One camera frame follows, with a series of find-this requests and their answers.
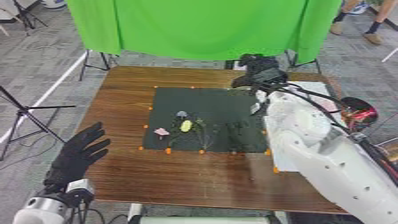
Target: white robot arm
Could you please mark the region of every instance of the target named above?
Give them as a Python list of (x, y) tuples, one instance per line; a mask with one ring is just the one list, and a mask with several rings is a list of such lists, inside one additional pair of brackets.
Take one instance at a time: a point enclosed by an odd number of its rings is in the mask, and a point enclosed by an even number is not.
[(45, 191), (29, 199), (15, 216), (13, 224), (64, 224), (68, 211), (95, 200), (95, 187), (88, 179), (70, 183), (66, 192)]
[(398, 224), (398, 188), (363, 147), (297, 96), (274, 92), (269, 103), (272, 150), (287, 156), (324, 197), (365, 224)]

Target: yellow object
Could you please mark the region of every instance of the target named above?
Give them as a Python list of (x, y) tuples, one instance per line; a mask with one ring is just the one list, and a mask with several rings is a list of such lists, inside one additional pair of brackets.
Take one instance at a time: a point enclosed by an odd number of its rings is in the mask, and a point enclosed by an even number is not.
[(182, 124), (182, 127), (180, 127), (180, 130), (182, 132), (189, 132), (191, 131), (191, 128), (192, 128), (192, 121), (187, 120)]
[(279, 169), (278, 169), (278, 167), (274, 166), (274, 173), (279, 173)]

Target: sneaker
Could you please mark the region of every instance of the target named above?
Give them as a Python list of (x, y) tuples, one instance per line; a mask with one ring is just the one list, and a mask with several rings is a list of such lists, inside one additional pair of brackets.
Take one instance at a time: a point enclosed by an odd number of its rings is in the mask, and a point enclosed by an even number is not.
[(365, 34), (365, 39), (375, 44), (383, 45), (383, 38), (377, 33), (367, 33)]
[(343, 22), (336, 22), (331, 26), (331, 33), (342, 35), (343, 33)]

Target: tripod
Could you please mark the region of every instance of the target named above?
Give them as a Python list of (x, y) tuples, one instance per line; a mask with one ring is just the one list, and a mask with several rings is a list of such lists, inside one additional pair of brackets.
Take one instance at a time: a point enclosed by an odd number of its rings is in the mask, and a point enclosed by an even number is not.
[(34, 26), (34, 23), (32, 23), (27, 15), (32, 16), (34, 21), (38, 21), (43, 24), (45, 27), (48, 27), (48, 25), (40, 20), (40, 18), (36, 17), (36, 15), (29, 12), (29, 10), (24, 8), (20, 2), (16, 0), (13, 0), (13, 2), (15, 2), (16, 10), (18, 10), (18, 13), (20, 13), (22, 23), (24, 23), (24, 27), (25, 27), (27, 36), (29, 36), (29, 29), (36, 29), (36, 26)]
[[(13, 128), (11, 128), (11, 133), (9, 133), (9, 137), (8, 137), (8, 141), (6, 141), (4, 152), (2, 152), (2, 156), (0, 156), (0, 161), (4, 161), (4, 156), (6, 156), (6, 153), (8, 153), (8, 149), (9, 149), (9, 144), (15, 141), (18, 141), (18, 140), (25, 139), (27, 137), (31, 137), (32, 135), (47, 132), (63, 143), (66, 142), (63, 140), (63, 138), (59, 137), (59, 135), (56, 134), (56, 132), (50, 130), (48, 125), (50, 125), (50, 123), (54, 121), (54, 118), (56, 118), (56, 115), (57, 115), (57, 112), (59, 112), (61, 108), (72, 108), (72, 107), (77, 107), (77, 106), (29, 107), (29, 106), (24, 106), (20, 104), (16, 98), (13, 97), (11, 93), (8, 92), (8, 90), (4, 89), (2, 86), (0, 86), (0, 93), (4, 94), (4, 99), (9, 101), (9, 103), (18, 108), (15, 124), (13, 124)], [(43, 122), (36, 118), (34, 114), (31, 113), (31, 110), (43, 110), (43, 109), (57, 109), (47, 124), (43, 124)], [(34, 122), (34, 124), (38, 125), (41, 130), (32, 132), (31, 134), (27, 134), (24, 136), (20, 136), (18, 138), (13, 138), (15, 137), (15, 133), (16, 133), (20, 120), (22, 120), (24, 116), (31, 119), (31, 121)]]

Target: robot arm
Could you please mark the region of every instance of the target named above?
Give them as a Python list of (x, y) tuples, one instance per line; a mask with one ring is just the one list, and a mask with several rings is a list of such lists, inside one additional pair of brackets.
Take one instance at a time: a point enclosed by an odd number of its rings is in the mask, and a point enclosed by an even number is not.
[(91, 144), (105, 135), (102, 123), (95, 124), (72, 138), (52, 163), (45, 179), (45, 190), (29, 199), (15, 216), (13, 224), (63, 224), (68, 210), (75, 213), (82, 202), (95, 200), (95, 188), (84, 178), (95, 162), (107, 155), (111, 140)]
[(301, 98), (274, 92), (269, 102), (272, 150), (292, 161), (324, 197), (365, 224), (397, 224), (398, 188), (365, 148)]

